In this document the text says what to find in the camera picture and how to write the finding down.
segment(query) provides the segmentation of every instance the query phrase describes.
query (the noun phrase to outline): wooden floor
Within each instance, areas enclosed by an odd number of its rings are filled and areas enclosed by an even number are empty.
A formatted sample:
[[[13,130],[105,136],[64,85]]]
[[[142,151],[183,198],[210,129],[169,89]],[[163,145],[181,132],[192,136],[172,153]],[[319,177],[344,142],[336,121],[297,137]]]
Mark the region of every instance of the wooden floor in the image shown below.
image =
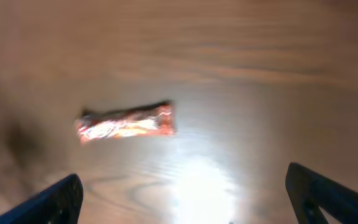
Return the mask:
[[[164,99],[174,137],[80,146]],[[358,191],[358,1],[0,0],[0,213],[75,172],[79,223],[295,223],[292,161]]]

